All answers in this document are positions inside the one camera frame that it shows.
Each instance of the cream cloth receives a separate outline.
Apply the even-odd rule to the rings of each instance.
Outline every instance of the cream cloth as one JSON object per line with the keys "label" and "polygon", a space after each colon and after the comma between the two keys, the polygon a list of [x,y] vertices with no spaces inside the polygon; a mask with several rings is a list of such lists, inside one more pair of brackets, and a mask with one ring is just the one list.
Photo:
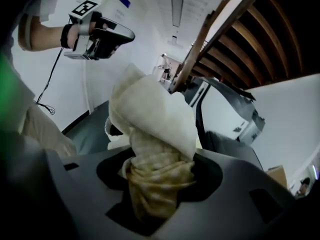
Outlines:
{"label": "cream cloth", "polygon": [[124,162],[136,217],[167,219],[176,210],[178,191],[191,186],[197,128],[181,93],[169,94],[152,75],[130,64],[113,88],[111,122],[129,136],[135,157]]}

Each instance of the wrist strap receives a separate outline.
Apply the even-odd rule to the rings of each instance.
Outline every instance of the wrist strap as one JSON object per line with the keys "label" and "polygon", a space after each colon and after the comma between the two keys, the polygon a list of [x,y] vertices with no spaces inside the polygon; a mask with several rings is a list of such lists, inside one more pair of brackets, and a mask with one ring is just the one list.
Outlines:
{"label": "wrist strap", "polygon": [[70,49],[70,47],[68,46],[68,33],[72,26],[73,24],[67,24],[64,26],[60,39],[61,47]]}

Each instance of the beige pants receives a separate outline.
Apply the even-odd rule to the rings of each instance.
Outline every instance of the beige pants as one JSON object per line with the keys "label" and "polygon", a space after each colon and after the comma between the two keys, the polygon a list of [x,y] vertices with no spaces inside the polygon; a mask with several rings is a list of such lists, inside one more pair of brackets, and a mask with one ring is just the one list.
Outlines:
{"label": "beige pants", "polygon": [[77,153],[73,142],[35,103],[26,113],[22,134],[36,140],[42,148],[56,151],[60,157],[75,156]]}

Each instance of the gray floor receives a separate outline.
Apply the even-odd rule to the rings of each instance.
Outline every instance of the gray floor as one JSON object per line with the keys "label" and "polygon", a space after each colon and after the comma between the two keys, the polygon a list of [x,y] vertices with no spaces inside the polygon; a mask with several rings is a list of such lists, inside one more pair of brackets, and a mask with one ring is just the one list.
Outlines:
{"label": "gray floor", "polygon": [[105,122],[109,116],[108,107],[109,102],[107,101],[66,134],[75,144],[77,155],[88,155],[107,150],[110,142],[105,133]]}

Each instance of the hand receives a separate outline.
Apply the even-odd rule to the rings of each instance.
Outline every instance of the hand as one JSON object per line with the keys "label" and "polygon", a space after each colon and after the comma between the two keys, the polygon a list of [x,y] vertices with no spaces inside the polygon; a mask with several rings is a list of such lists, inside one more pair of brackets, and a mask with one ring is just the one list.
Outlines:
{"label": "hand", "polygon": [[[91,33],[91,31],[95,28],[96,26],[96,23],[95,22],[91,22],[90,23],[90,27],[89,27],[89,33]],[[107,24],[103,24],[103,29],[106,30],[107,29]],[[74,24],[69,32],[68,32],[68,40],[67,40],[67,44],[68,46],[73,49],[74,48],[74,45],[75,45],[75,42],[78,38],[78,33],[79,33],[79,26],[78,24]]]}

